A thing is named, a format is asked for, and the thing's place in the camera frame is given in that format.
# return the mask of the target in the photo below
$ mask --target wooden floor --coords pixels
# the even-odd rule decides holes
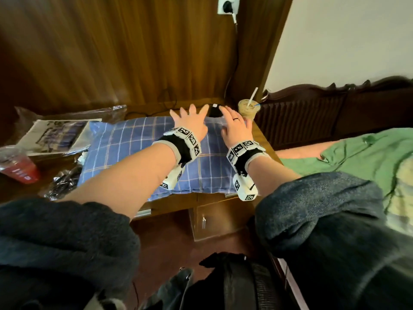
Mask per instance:
[[[243,253],[259,259],[262,252],[250,238],[247,228],[237,233],[194,242],[187,210],[142,219],[131,223],[141,240],[139,268],[134,278],[142,303],[159,286],[178,273],[180,267],[192,268],[195,281],[204,279],[211,270],[198,265],[214,252]],[[137,306],[134,287],[127,308]]]

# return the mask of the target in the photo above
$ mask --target iced coffee cup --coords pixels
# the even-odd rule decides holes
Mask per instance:
[[[238,102],[238,112],[243,117],[247,117],[253,121],[255,119],[255,114],[261,109],[261,105],[254,100],[251,101],[250,105],[248,105],[248,102],[248,99]]]
[[[40,178],[33,161],[15,146],[0,147],[0,173],[24,184],[35,183]]]

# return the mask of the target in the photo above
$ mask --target power outlet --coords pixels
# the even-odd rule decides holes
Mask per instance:
[[[218,14],[231,14],[231,13],[225,13],[224,10],[222,9],[222,6],[224,5],[225,1],[230,1],[232,3],[233,11],[234,14],[238,14],[238,8],[240,7],[240,0],[218,0]]]

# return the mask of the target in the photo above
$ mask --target wrist tracker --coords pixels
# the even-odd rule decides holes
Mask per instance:
[[[227,153],[227,159],[236,171],[233,184],[237,190],[238,197],[242,201],[254,200],[258,190],[247,173],[248,165],[259,156],[267,156],[265,148],[253,140],[245,140],[232,146]]]
[[[161,138],[153,142],[153,144],[155,143],[169,146],[175,154],[176,166],[160,185],[165,189],[172,190],[185,171],[185,165],[201,154],[201,144],[190,130],[183,127],[168,130]]]

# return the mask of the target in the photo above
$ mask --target pillow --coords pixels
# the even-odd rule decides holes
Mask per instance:
[[[208,134],[201,141],[202,154],[194,162],[187,164],[175,189],[168,191],[158,187],[148,201],[164,198],[172,193],[236,193],[232,183],[235,171],[226,158],[228,149],[221,137],[224,123],[223,117],[205,118]],[[173,127],[170,116],[142,117],[115,125],[91,122],[93,140],[78,185],[128,155],[149,147]]]

